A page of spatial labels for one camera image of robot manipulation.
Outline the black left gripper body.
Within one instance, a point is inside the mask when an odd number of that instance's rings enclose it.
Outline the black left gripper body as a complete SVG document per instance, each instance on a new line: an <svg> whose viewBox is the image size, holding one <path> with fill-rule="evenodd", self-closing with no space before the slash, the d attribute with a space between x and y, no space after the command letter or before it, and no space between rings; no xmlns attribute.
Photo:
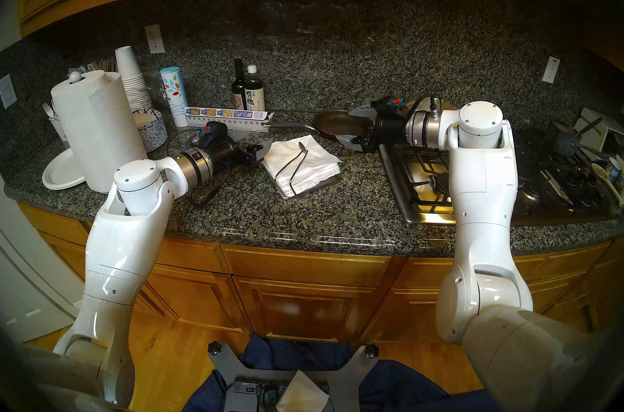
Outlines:
<svg viewBox="0 0 624 412"><path fill-rule="evenodd" d="M213 144L213 173L223 174L236 166L247 165L248 156L231 142Z"/></svg>

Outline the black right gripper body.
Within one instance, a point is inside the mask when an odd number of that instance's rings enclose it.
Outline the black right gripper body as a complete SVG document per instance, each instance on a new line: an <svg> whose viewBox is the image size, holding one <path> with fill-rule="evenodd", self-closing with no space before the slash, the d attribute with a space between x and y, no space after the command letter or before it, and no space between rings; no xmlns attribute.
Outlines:
<svg viewBox="0 0 624 412"><path fill-rule="evenodd" d="M374 153L380 144L407 144L404 119L374 118L361 140L363 153Z"/></svg>

